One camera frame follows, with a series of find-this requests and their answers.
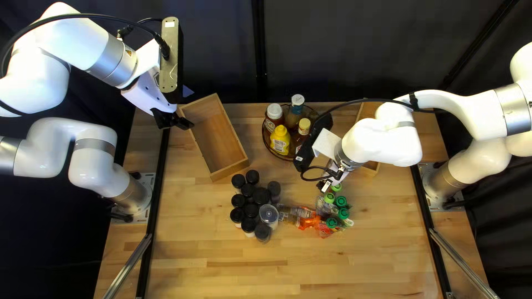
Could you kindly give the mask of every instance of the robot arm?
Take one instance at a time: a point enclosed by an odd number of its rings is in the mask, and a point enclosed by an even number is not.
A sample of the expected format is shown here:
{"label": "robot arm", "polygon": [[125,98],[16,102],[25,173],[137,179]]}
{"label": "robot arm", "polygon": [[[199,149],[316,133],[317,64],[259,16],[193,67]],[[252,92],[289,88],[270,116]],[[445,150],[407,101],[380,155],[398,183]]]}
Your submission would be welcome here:
{"label": "robot arm", "polygon": [[[422,90],[394,99],[410,103],[415,97],[419,108],[449,111],[465,125],[475,140],[465,154],[453,157],[448,163],[451,172],[462,179],[458,182],[470,184],[504,170],[512,153],[532,154],[528,150],[532,147],[531,57],[532,43],[516,52],[510,63],[514,83],[501,88],[472,96]],[[412,110],[395,103],[381,105],[375,119],[360,120],[342,139],[331,135],[334,134],[322,130],[312,148],[316,156],[324,153],[333,159],[332,172],[337,173],[331,179],[333,185],[345,178],[344,171],[354,170],[367,161],[406,167],[417,164],[422,157]],[[491,150],[479,150],[484,147]],[[481,160],[484,167],[475,164]],[[465,165],[469,165],[467,169],[460,170]]]}
{"label": "robot arm", "polygon": [[26,139],[0,136],[0,173],[55,177],[63,169],[72,141],[75,145],[68,176],[75,186],[110,198],[129,214],[149,204],[145,188],[113,163],[117,134],[98,124],[43,118],[33,123]]}
{"label": "robot arm", "polygon": [[[62,14],[79,12],[58,2],[39,20]],[[17,117],[59,105],[67,92],[70,65],[121,89],[127,100],[155,116],[160,127],[192,126],[175,116],[177,105],[159,90],[160,50],[155,39],[134,51],[85,18],[46,23],[15,43],[7,74],[0,79],[0,116]]]}

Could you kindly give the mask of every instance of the wooden box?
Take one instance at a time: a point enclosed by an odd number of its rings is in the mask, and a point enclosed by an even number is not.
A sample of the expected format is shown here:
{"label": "wooden box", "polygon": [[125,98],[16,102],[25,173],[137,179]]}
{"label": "wooden box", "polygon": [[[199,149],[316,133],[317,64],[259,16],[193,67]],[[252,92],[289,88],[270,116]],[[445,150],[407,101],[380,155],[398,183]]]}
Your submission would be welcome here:
{"label": "wooden box", "polygon": [[179,111],[194,123],[189,131],[212,181],[249,166],[246,152],[217,94],[183,105]]}

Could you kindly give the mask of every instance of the white cap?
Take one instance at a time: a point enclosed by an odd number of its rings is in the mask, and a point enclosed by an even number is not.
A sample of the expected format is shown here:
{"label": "white cap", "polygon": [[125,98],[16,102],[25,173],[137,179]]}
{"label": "white cap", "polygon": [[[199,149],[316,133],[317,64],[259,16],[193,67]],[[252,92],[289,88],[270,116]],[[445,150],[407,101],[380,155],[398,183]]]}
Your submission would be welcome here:
{"label": "white cap", "polygon": [[292,96],[292,106],[301,106],[305,103],[305,98],[302,95]]}
{"label": "white cap", "polygon": [[282,116],[282,108],[279,104],[270,104],[266,109],[266,114],[271,119],[279,119]]}

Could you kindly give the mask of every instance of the wire basket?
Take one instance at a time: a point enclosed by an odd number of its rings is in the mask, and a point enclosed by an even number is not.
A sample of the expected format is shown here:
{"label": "wire basket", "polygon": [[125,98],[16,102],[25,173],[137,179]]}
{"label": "wire basket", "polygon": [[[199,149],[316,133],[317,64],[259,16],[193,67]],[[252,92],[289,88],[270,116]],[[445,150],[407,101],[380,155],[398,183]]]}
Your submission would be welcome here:
{"label": "wire basket", "polygon": [[[290,107],[291,107],[290,104],[281,105],[282,113],[284,114],[285,119],[286,119],[286,116],[288,115],[288,112],[290,111]],[[303,111],[301,112],[301,118],[308,118],[310,120],[311,127],[314,124],[314,120],[316,120],[318,116],[319,114],[316,112],[316,110],[308,107],[307,105],[303,105]],[[294,132],[290,132],[290,131],[288,132],[290,133],[290,136],[292,136],[293,134],[297,133],[297,130]],[[266,147],[266,149],[268,149],[268,151],[275,157],[281,160],[285,160],[285,161],[292,161],[294,159],[295,149],[292,143],[290,143],[290,150],[288,151],[288,155],[286,156],[281,155],[270,148],[270,131],[268,131],[268,129],[266,128],[266,118],[264,118],[264,121],[262,122],[262,141],[264,142],[264,146]]]}

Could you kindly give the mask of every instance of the mustard bottle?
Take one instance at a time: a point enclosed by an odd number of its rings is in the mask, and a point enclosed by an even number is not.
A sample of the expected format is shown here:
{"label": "mustard bottle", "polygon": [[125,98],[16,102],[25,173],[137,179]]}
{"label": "mustard bottle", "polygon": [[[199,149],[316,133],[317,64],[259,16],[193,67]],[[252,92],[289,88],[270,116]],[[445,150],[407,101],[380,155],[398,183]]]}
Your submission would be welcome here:
{"label": "mustard bottle", "polygon": [[290,146],[290,134],[286,130],[286,127],[279,125],[275,128],[270,135],[270,148],[277,153],[286,156]]}

